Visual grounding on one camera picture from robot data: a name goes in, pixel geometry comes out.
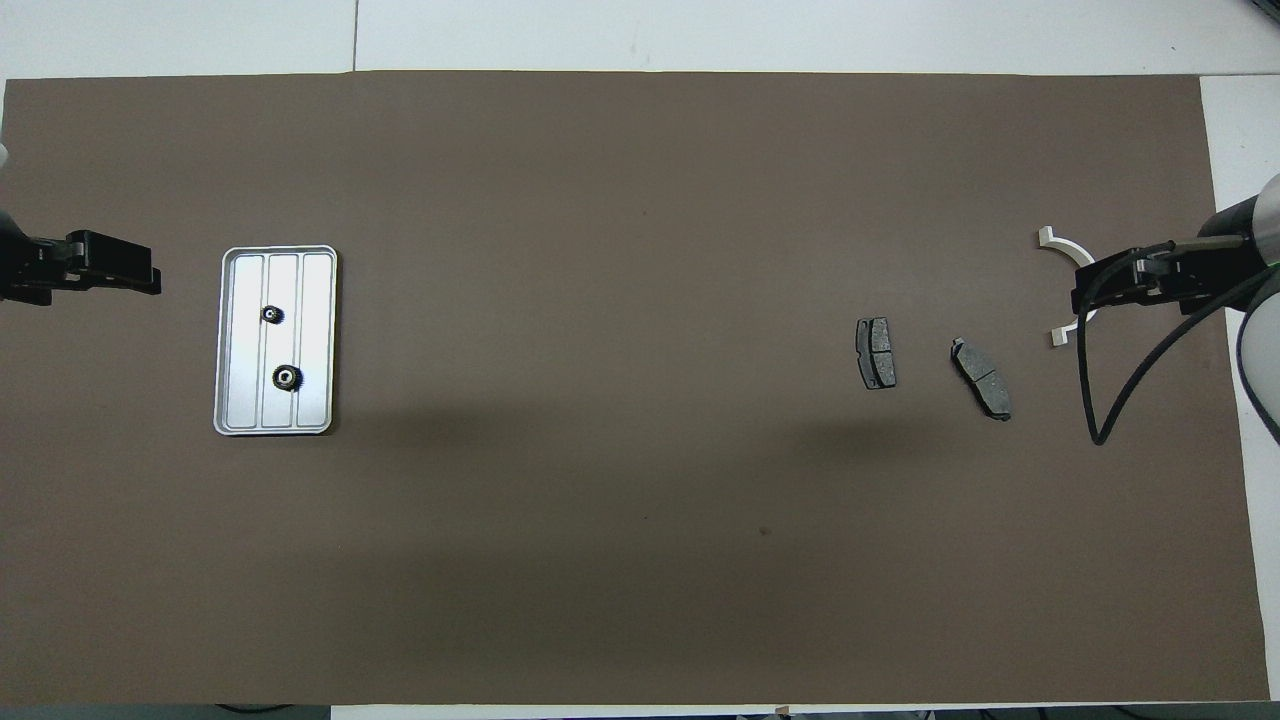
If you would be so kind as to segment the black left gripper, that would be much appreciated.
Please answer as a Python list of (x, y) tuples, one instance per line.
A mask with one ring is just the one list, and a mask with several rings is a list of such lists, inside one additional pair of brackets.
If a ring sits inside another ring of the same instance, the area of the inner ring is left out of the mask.
[(93, 231), (74, 231), (63, 240), (32, 238), (20, 260), (20, 287), (1, 287), (3, 301), (38, 307), (51, 305), (51, 291), (132, 290), (157, 296), (163, 273), (152, 251)]

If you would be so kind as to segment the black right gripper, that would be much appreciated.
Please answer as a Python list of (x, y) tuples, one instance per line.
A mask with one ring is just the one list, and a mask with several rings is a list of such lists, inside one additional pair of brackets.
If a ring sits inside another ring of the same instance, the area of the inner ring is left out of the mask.
[(1071, 314), (1089, 320), (1097, 307), (1175, 304), (1183, 316), (1204, 306), (1201, 282), (1183, 265), (1174, 243), (1129, 249), (1075, 270)]

